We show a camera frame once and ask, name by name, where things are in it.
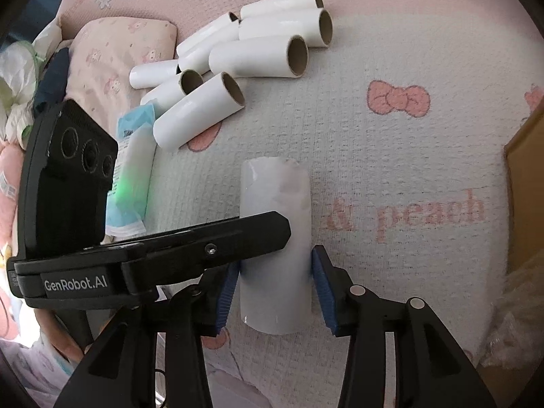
clear plastic bag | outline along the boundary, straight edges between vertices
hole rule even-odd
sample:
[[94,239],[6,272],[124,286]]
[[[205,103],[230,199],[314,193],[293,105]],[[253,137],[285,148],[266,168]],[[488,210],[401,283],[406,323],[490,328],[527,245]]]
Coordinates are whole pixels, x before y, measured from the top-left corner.
[[520,369],[544,356],[544,250],[508,274],[480,364]]

pillow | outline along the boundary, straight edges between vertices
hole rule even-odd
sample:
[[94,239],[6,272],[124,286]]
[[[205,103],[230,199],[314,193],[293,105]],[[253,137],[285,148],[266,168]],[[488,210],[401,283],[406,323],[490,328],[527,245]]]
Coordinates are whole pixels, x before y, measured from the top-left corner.
[[112,17],[89,21],[70,46],[66,98],[115,135],[119,117],[140,105],[147,89],[129,84],[131,69],[170,60],[176,28],[168,21]]

white cardboard tube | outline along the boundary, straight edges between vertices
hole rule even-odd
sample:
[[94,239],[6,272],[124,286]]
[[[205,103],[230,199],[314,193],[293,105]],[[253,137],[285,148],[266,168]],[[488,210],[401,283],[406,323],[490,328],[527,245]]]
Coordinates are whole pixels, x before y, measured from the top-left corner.
[[184,70],[145,94],[140,101],[140,105],[153,104],[155,118],[159,118],[179,100],[201,86],[202,83],[202,77],[196,70]]
[[238,17],[232,12],[227,12],[216,18],[213,21],[210,21],[203,28],[198,29],[194,34],[184,39],[176,47],[176,53],[178,56],[181,56],[185,51],[192,49],[195,45],[201,42],[204,38],[209,37],[214,32],[217,32],[219,29],[228,26],[233,21],[238,20]]
[[129,82],[135,89],[157,87],[179,72],[176,59],[155,61],[134,66],[129,74]]
[[221,43],[238,40],[238,29],[239,21],[236,20],[204,38],[193,48],[180,55],[177,62],[179,69],[194,69],[201,75],[208,72],[211,50]]
[[240,18],[245,20],[248,17],[256,17],[272,12],[322,7],[323,0],[260,0],[243,6],[240,9]]
[[274,210],[291,227],[283,250],[241,261],[241,319],[271,335],[300,331],[311,319],[312,300],[308,172],[293,159],[251,159],[242,164],[240,184],[241,218]]
[[250,38],[214,47],[209,67],[214,74],[237,77],[298,78],[308,65],[308,47],[303,38],[276,36]]
[[240,87],[223,72],[194,89],[158,118],[153,125],[153,136],[159,147],[175,152],[244,105]]
[[327,47],[333,39],[333,20],[325,9],[299,9],[250,17],[240,23],[240,39],[300,35],[308,47]]

pink bow print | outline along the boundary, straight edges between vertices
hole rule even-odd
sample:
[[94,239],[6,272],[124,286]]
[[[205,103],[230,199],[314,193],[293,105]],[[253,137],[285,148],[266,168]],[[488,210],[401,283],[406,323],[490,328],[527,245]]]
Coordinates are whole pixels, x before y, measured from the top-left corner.
[[431,98],[421,86],[395,87],[385,81],[374,80],[368,86],[367,104],[378,115],[403,110],[414,118],[421,118],[429,111]]

hand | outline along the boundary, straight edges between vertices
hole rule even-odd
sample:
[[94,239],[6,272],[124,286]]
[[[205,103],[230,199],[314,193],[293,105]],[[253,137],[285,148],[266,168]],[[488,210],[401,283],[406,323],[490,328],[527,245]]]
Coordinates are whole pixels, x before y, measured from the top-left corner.
[[51,345],[64,357],[79,363],[83,359],[83,351],[61,326],[54,313],[51,310],[35,308],[34,314]]

